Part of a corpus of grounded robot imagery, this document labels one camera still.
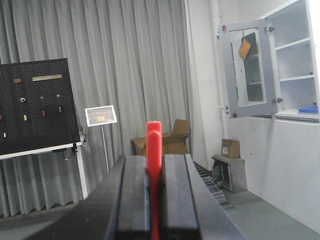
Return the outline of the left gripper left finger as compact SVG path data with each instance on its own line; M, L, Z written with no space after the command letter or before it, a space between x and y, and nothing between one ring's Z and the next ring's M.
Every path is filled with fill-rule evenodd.
M147 160L144 156L129 155L118 163L119 183L105 239L149 240L152 224Z

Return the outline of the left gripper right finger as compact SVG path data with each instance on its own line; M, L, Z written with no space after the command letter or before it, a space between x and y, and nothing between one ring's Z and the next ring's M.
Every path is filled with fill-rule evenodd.
M189 154L167 154L163 164L160 239L246 239L209 191Z

